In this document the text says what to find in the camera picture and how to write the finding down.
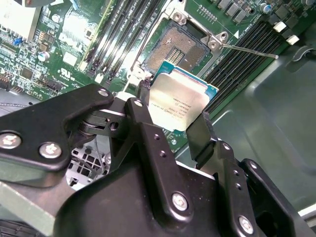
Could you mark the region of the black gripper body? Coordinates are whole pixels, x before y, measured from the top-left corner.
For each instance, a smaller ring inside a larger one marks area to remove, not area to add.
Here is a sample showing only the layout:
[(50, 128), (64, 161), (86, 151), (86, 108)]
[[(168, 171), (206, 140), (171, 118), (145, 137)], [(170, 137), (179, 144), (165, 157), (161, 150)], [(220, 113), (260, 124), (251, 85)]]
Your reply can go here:
[(216, 161), (211, 177), (179, 167), (193, 218), (179, 223), (156, 201), (139, 164), (74, 193), (56, 218), (58, 237), (301, 237), (304, 221), (257, 163)]

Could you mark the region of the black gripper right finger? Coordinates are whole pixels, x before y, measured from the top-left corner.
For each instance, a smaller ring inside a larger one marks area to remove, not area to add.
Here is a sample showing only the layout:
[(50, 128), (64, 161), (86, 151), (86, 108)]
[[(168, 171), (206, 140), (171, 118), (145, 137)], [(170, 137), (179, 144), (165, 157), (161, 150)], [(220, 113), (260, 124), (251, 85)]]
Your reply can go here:
[(306, 222), (255, 161), (238, 161), (220, 140), (209, 114), (201, 113), (186, 130), (197, 169), (210, 165), (216, 182), (216, 213), (224, 237), (304, 237)]

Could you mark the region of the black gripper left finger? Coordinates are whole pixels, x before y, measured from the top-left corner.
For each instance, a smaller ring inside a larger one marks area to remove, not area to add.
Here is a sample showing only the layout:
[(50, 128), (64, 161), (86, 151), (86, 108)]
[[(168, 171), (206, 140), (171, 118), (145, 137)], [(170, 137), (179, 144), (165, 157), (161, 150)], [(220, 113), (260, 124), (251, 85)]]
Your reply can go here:
[(138, 164), (156, 219), (193, 218), (194, 206), (180, 169), (145, 102), (122, 101), (96, 84), (2, 116), (0, 166), (16, 174), (0, 178), (33, 187), (55, 186), (66, 173), (72, 150), (97, 135), (110, 138), (108, 179), (129, 164)]

